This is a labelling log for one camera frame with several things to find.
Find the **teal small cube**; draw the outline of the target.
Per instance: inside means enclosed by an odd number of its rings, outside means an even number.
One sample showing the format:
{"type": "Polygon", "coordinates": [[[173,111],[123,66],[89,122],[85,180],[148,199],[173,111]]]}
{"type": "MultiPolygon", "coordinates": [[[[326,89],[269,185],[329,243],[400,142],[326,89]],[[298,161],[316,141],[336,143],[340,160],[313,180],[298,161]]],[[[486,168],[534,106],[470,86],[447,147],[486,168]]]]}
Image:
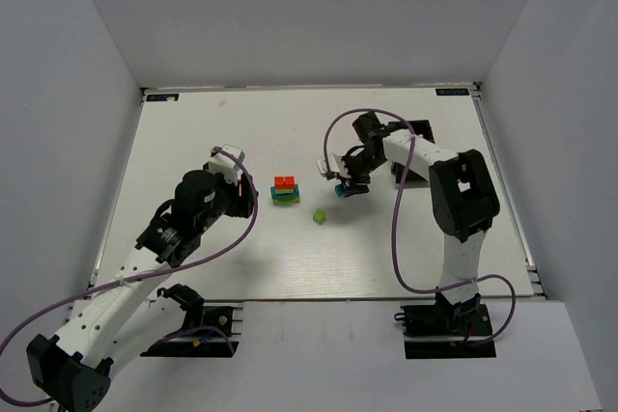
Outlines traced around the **teal small cube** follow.
{"type": "Polygon", "coordinates": [[[347,190],[342,184],[336,185],[334,191],[338,198],[346,198],[348,196],[347,190]]]}

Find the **teal arch block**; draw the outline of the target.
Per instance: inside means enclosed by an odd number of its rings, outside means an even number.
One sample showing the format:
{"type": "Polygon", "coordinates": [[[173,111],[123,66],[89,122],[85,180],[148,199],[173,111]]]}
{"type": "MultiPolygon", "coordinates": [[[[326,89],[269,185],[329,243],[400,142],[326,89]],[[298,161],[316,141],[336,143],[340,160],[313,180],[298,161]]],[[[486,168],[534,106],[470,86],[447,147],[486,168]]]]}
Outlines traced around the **teal arch block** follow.
{"type": "Polygon", "coordinates": [[[270,196],[273,200],[285,200],[291,198],[297,198],[299,196],[298,185],[295,184],[292,188],[276,188],[270,187],[270,196]]]}

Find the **red cube block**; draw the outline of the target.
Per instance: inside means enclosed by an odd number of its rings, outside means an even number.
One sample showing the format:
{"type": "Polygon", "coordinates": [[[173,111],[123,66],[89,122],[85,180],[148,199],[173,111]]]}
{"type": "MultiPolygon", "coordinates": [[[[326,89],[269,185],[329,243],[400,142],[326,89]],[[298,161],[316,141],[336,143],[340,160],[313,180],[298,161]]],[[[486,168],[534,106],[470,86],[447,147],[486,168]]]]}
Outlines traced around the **red cube block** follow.
{"type": "Polygon", "coordinates": [[[274,187],[275,188],[284,188],[285,187],[285,178],[284,177],[275,177],[274,178],[274,187]]]}
{"type": "Polygon", "coordinates": [[[294,189],[295,188],[295,178],[294,177],[284,177],[284,188],[294,189]]]}

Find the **lime green small cube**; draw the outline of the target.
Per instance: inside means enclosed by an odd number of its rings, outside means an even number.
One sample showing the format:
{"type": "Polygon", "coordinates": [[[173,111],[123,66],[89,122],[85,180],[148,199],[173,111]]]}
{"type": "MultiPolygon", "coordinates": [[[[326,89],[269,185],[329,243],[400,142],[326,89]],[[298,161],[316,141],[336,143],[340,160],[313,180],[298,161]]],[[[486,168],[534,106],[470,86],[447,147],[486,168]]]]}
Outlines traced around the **lime green small cube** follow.
{"type": "Polygon", "coordinates": [[[321,209],[316,209],[313,213],[313,221],[319,225],[323,224],[326,220],[326,215],[321,209]]]}

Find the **lime green arch block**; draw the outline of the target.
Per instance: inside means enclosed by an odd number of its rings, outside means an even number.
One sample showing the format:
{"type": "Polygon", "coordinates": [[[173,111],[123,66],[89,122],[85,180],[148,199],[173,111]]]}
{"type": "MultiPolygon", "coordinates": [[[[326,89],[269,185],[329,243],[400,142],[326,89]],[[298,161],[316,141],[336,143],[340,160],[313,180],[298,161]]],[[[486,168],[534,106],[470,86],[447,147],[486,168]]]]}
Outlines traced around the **lime green arch block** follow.
{"type": "Polygon", "coordinates": [[[288,200],[273,199],[272,202],[276,206],[288,206],[288,205],[299,204],[300,199],[299,198],[288,199],[288,200]]]}

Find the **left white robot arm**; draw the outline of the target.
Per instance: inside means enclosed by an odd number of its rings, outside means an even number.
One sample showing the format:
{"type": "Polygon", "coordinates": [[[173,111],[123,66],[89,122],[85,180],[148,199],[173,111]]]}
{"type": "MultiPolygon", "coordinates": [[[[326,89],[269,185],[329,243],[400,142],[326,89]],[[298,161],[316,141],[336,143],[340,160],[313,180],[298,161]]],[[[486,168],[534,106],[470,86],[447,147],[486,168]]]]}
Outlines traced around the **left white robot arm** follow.
{"type": "Polygon", "coordinates": [[[29,342],[34,384],[67,411],[92,411],[126,363],[179,324],[198,326],[203,298],[188,286],[162,283],[193,267],[189,256],[218,219],[255,221],[257,198],[243,162],[227,151],[184,174],[125,263],[108,283],[93,288],[90,303],[53,335],[29,342]]]}

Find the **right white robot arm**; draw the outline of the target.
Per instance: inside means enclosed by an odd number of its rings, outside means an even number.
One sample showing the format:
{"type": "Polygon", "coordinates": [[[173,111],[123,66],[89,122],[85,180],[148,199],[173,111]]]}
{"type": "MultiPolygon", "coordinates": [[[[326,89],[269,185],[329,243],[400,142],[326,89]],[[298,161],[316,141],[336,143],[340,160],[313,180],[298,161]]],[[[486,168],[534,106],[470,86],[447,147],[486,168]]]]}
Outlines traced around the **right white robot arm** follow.
{"type": "Polygon", "coordinates": [[[365,194],[377,168],[398,164],[429,184],[433,216],[444,236],[435,302],[403,310],[407,334],[469,334],[482,316],[477,284],[482,244],[500,211],[483,154],[444,149],[416,134],[411,123],[383,124],[373,111],[360,115],[352,126],[360,143],[336,159],[337,194],[365,194]]]}

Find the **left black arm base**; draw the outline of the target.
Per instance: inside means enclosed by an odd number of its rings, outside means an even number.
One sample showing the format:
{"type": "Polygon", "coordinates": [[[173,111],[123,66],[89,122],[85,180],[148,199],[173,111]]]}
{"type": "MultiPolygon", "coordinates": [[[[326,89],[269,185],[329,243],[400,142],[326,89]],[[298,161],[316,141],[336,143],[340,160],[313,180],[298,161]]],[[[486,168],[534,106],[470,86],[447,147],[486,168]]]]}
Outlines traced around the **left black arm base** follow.
{"type": "Polygon", "coordinates": [[[194,289],[175,284],[159,288],[158,299],[183,312],[182,324],[151,345],[141,357],[232,358],[239,347],[241,306],[207,303],[194,289]]]}

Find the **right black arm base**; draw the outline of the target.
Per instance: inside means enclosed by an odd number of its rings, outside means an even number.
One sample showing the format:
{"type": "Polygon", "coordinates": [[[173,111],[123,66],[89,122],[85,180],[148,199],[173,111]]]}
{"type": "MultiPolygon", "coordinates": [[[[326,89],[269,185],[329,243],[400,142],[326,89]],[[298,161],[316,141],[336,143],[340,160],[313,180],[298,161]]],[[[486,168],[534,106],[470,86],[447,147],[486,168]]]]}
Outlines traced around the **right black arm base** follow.
{"type": "Polygon", "coordinates": [[[475,346],[493,333],[487,306],[482,304],[454,328],[438,318],[434,305],[406,305],[394,316],[404,335],[408,360],[490,359],[496,357],[494,341],[475,346]]]}

